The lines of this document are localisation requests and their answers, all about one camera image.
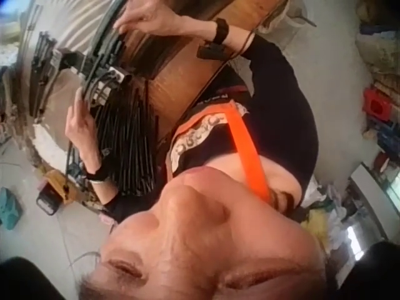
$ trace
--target hand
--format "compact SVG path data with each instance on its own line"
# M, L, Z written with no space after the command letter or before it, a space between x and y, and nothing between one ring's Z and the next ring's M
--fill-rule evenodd
M182 28L178 16L162 0L128 0L123 15L115 22L120 34L138 29L156 36L177 36Z
M82 100L82 88L76 91L75 102L68 108L65 135L85 160L99 156L96 123Z

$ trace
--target black sleeve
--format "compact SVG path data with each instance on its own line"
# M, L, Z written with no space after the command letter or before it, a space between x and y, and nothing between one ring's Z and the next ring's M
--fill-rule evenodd
M243 56L251 61L254 84L250 114L244 118L247 128L259 154L293 174L304 194L319 149L313 111L275 44L256 35Z
M250 69L254 84L252 102L263 104L266 99L304 97L292 66L275 44L256 35L242 56L251 61Z
M120 192L109 203L104 205L106 214L117 223L123 222L129 216L148 211L158 201L158 198L166 184L166 168L163 167L157 175L154 189L145 196L123 196Z

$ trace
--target wrist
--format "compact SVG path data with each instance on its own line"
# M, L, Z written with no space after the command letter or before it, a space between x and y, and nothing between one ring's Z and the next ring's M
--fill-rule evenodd
M99 151L92 151L90 153L80 153L86 171L89 174L95 174L100 168L103 160Z
M192 36L206 41L212 41L217 33L214 21L201 21L188 16L181 16L179 32L181 36Z

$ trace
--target black shirt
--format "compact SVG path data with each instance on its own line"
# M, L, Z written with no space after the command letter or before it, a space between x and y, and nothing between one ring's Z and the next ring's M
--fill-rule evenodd
M288 170L299 181L304 197L318 156L318 134L310 105L299 88L293 68L276 45L256 36L242 56L251 61L254 84L252 99L246 100L247 96L239 93L234 96L234 100L249 112L243 116L243 121L259 155ZM221 85L237 85L237 79L226 79L227 73L229 70L218 76L192 111L198 111L198 107L209 103L205 99L220 96L218 88ZM229 126L217 126L201 145L180 157L174 176L202 166L216 156L235 152ZM134 213L151 208L166 184L166 174L162 176L157 188L145 197L117 195L106 205L109 215L120 223Z

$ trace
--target red object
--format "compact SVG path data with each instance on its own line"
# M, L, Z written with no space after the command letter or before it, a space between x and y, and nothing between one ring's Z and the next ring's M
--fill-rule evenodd
M364 91L363 110L382 121L390 120L392 103L390 98L375 89L368 88Z

